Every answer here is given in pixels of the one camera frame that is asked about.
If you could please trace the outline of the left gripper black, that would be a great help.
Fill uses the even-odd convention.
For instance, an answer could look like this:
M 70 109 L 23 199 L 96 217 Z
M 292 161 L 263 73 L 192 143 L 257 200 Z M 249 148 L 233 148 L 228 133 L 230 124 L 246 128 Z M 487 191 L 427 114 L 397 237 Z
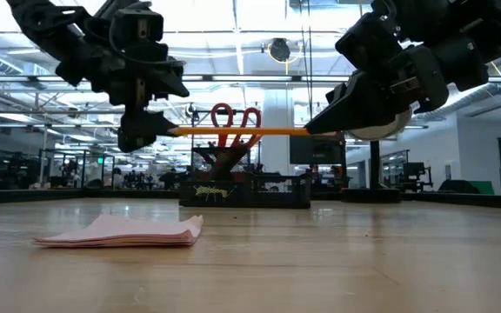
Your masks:
M 143 110 L 151 100 L 190 95 L 183 83 L 184 62 L 171 57 L 161 42 L 163 16 L 149 3 L 136 2 L 109 20 L 85 14 L 75 25 L 83 32 L 83 48 L 61 61 L 57 74 L 71 85 L 86 79 L 94 92 L 108 95 L 110 104 L 134 110 L 121 117 L 118 148 L 130 153 L 157 137 L 175 137 L 178 126 L 162 111 Z

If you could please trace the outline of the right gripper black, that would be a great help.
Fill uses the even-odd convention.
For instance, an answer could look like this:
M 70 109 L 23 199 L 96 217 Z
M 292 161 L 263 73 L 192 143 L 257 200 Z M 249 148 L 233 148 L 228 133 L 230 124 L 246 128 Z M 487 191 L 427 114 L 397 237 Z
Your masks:
M 325 95 L 328 106 L 304 128 L 316 135 L 382 126 L 412 103 L 421 112 L 445 104 L 449 91 L 436 55 L 423 45 L 404 48 L 406 38 L 395 10 L 361 16 L 335 44 L 355 72 Z

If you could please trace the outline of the black pen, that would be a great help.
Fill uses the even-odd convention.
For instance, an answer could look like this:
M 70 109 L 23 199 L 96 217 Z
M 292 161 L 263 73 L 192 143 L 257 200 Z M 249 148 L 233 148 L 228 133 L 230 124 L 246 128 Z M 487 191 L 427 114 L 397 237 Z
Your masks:
M 191 150 L 191 166 L 194 170 L 210 171 L 222 151 L 217 147 L 195 147 Z

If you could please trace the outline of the yellow-green eraser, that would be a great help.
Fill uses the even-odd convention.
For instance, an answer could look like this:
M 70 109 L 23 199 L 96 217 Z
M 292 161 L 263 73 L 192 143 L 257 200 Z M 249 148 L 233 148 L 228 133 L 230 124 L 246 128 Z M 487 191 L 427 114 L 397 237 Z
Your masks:
M 196 196 L 209 196 L 209 195 L 219 195 L 222 198 L 226 198 L 230 192 L 228 190 L 222 190 L 216 187 L 210 186 L 195 186 L 195 195 Z

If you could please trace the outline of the pink sticky note pad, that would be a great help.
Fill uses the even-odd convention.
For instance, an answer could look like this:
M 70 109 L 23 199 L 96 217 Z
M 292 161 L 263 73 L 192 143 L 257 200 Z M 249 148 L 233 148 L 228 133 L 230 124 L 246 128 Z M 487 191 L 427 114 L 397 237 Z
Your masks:
M 35 238 L 33 243 L 48 248 L 191 246 L 200 237 L 203 226 L 203 216 L 180 222 L 151 222 L 100 215 L 84 229 Z

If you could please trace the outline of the black mesh desk organizer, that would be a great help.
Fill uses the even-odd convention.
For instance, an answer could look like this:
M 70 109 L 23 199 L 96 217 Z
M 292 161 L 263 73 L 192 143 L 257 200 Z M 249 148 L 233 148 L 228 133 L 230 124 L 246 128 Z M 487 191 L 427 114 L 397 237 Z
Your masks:
M 311 177 L 283 176 L 264 173 L 250 160 L 250 149 L 217 147 L 223 151 L 210 171 L 194 170 L 180 183 L 179 204 L 184 207 L 309 209 Z M 226 198 L 219 195 L 196 196 L 195 186 L 228 190 Z

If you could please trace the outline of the black monitor screen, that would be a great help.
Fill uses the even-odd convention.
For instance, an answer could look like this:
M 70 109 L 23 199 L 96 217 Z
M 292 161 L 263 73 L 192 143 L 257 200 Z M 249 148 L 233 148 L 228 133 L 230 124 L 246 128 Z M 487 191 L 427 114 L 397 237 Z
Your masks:
M 341 164 L 344 147 L 335 137 L 290 136 L 291 164 Z

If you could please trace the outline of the black desk lamp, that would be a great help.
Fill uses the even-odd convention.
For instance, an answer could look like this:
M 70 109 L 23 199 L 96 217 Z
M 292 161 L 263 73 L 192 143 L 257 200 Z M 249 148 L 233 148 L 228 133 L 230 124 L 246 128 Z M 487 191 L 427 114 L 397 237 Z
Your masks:
M 382 126 L 371 126 L 362 129 L 348 130 L 347 133 L 354 139 L 370 143 L 370 173 L 369 187 L 366 189 L 342 189 L 341 197 L 345 203 L 400 203 L 400 191 L 384 187 L 380 183 L 381 155 L 380 141 L 402 132 L 412 117 L 412 109 L 396 114 L 392 122 Z

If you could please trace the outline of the person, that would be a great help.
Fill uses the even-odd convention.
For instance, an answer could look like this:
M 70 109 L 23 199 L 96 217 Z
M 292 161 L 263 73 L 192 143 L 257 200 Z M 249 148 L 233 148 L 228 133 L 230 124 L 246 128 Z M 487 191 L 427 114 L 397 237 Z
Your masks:
M 159 181 L 164 184 L 165 190 L 174 190 L 178 182 L 178 173 L 175 168 L 165 172 L 159 177 Z

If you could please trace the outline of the green panel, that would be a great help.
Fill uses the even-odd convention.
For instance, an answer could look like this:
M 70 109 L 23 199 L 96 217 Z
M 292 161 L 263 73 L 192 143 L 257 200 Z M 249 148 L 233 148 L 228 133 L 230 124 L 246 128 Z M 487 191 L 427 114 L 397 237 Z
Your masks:
M 495 194 L 492 181 L 470 181 L 470 184 L 473 187 L 477 188 L 480 194 L 483 195 Z

